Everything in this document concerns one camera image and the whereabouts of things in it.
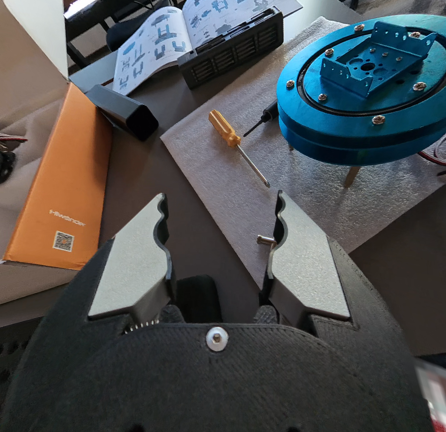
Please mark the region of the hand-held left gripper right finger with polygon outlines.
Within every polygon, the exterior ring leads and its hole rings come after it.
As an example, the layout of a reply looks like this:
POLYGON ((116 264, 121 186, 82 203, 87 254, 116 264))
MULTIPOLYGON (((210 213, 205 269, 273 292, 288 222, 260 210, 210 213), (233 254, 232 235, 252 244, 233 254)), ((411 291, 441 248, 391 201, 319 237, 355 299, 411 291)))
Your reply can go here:
POLYGON ((276 223, 260 300, 291 326, 307 315, 347 321, 350 311, 326 233, 279 190, 276 223))

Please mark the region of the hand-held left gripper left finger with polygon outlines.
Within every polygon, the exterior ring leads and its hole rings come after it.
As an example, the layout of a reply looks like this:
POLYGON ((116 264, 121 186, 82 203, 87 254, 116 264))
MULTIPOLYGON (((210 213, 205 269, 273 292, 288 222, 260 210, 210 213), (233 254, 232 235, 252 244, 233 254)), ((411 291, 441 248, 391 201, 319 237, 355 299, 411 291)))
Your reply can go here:
POLYGON ((115 235, 89 319, 129 314, 135 322, 150 322, 174 299, 168 216, 167 196, 159 193, 115 235))

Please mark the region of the blue round robot arm base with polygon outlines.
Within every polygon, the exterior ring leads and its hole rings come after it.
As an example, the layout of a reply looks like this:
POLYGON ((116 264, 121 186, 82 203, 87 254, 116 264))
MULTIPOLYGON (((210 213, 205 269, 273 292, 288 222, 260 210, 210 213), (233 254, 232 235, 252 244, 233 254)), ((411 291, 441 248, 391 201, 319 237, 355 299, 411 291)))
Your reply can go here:
POLYGON ((366 20, 298 52, 277 82, 288 144, 317 161, 363 167, 434 144, 446 128, 446 19, 366 20))

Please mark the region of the yellow screwdriver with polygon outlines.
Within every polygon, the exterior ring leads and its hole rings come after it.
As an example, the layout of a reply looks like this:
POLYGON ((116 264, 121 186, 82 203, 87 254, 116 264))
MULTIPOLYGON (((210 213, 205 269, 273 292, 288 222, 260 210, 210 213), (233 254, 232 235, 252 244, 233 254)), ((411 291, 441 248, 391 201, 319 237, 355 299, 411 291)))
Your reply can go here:
POLYGON ((260 178, 263 184, 270 188, 269 181, 265 178, 265 176, 260 172, 257 166, 253 161, 248 157, 248 155, 244 152, 241 147, 241 137, 238 136, 233 129, 233 127, 229 124, 229 122, 225 119, 225 117, 217 110, 212 110, 209 112, 208 116, 209 122, 213 125, 215 130, 219 133, 222 139, 225 140, 226 144, 230 148, 235 148, 238 150, 239 154, 244 158, 244 160, 248 163, 251 169, 256 173, 256 175, 260 178))

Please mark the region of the instruction manual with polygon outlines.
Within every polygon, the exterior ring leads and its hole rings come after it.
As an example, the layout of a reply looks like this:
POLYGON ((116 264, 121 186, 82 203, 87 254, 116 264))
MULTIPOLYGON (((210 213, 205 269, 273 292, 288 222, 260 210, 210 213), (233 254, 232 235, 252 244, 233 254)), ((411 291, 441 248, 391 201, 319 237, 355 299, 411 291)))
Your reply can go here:
POLYGON ((182 10, 155 11, 119 47, 112 90, 127 96, 182 55, 273 6, 283 16, 302 8, 297 0, 186 0, 182 10))

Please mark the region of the black wood-edged standing desk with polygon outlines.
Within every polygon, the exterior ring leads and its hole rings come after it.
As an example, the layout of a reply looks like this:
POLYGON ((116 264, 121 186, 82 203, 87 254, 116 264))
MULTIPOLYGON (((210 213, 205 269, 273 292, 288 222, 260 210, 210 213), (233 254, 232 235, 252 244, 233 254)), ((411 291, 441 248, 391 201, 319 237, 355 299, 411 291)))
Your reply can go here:
MULTIPOLYGON (((63 0, 65 10, 75 0, 63 0)), ((139 10, 151 10, 160 0, 95 0, 86 5, 73 16, 65 17, 66 48, 70 59, 79 69, 87 67, 90 62, 75 48, 72 41, 96 25, 109 30, 106 20, 111 18, 114 23, 123 21, 139 10)), ((167 0, 167 5, 177 6, 178 0, 167 0)))

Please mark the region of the white foam sheet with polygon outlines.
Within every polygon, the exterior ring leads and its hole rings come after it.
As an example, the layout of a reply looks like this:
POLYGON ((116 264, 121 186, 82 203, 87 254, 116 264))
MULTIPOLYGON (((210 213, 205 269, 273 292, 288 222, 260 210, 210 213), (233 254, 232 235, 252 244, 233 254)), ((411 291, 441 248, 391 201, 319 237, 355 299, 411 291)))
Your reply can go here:
POLYGON ((249 158, 269 181, 271 188, 267 189, 209 122, 209 112, 218 110, 242 135, 273 102, 287 61, 311 42, 344 26, 319 17, 161 136, 259 286, 264 279, 266 253, 255 245, 255 237, 272 233, 279 189, 350 253, 445 186, 445 176, 437 176, 440 167, 413 155, 364 167, 353 185, 344 188, 349 167, 290 151, 275 120, 242 141, 249 158))

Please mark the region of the orange cardboard box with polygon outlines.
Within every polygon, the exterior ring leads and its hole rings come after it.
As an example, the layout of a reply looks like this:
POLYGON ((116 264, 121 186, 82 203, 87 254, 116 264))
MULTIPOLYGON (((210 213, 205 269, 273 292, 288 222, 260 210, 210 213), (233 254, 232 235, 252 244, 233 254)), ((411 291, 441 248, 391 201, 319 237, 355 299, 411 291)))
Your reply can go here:
POLYGON ((63 0, 1 0, 1 304, 68 283, 98 247, 113 128, 68 78, 63 0))

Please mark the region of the black rectangular case sleeve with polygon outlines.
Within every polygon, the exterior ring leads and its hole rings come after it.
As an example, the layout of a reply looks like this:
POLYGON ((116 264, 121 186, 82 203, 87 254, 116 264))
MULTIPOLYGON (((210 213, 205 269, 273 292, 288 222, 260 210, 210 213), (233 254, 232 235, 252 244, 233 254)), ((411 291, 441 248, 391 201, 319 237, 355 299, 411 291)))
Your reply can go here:
POLYGON ((115 126, 141 142, 147 141, 159 128, 158 120, 146 105, 112 89, 97 84, 86 97, 115 126))

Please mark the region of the black keyboard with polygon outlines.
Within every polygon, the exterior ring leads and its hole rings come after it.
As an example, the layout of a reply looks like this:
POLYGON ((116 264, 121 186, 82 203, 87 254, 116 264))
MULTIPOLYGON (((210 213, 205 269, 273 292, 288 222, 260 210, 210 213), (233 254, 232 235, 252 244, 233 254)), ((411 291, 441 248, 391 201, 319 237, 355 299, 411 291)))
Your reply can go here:
POLYGON ((14 372, 35 330, 36 327, 31 329, 1 328, 1 377, 6 377, 14 372))

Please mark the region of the black precision screwdriver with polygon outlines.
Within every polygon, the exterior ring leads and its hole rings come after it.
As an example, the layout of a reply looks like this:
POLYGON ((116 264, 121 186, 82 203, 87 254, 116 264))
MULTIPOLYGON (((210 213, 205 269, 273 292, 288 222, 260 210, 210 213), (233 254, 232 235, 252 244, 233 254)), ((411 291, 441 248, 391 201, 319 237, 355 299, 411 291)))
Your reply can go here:
POLYGON ((243 137, 248 136, 253 130, 255 130, 257 127, 259 127, 261 124, 271 122, 272 120, 276 119, 278 117, 278 106, 277 106, 277 100, 274 100, 269 106, 267 106, 259 119, 259 122, 257 122, 252 128, 250 128, 245 134, 243 134, 243 137))

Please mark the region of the black servo motor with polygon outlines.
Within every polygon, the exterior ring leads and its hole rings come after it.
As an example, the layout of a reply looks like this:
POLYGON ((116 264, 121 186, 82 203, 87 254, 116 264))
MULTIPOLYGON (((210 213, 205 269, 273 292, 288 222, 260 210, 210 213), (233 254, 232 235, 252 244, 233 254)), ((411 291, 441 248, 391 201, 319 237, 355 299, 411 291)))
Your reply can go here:
POLYGON ((0 134, 0 183, 3 184, 11 175, 16 162, 14 150, 28 139, 20 135, 0 134))

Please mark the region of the red white blurred object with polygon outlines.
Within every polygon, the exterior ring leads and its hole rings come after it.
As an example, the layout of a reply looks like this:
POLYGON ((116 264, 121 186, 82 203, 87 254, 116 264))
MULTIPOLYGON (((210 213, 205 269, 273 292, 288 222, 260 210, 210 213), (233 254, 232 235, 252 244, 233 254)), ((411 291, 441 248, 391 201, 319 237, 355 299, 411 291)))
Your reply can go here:
POLYGON ((415 357, 414 365, 421 392, 428 404, 433 428, 446 430, 445 354, 415 357))

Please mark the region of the black screwdriver bit holder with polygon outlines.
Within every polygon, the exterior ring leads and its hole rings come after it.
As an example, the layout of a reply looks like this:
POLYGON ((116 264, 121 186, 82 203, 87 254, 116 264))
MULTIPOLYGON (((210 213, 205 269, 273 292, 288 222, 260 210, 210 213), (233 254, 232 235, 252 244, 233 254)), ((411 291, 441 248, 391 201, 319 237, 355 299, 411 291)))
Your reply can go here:
POLYGON ((284 16, 272 6, 177 59, 189 89, 257 59, 284 41, 284 16))

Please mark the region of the dark blue office chair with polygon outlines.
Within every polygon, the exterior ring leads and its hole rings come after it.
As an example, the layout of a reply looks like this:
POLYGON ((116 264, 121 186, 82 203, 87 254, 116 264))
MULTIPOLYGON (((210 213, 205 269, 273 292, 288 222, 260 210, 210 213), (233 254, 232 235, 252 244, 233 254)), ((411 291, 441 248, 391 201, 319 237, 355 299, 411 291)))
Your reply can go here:
POLYGON ((112 26, 106 35, 106 43, 110 52, 118 50, 151 16, 155 11, 171 5, 170 0, 156 0, 151 6, 143 4, 137 0, 134 1, 137 8, 143 8, 145 11, 137 17, 123 22, 117 22, 112 26))

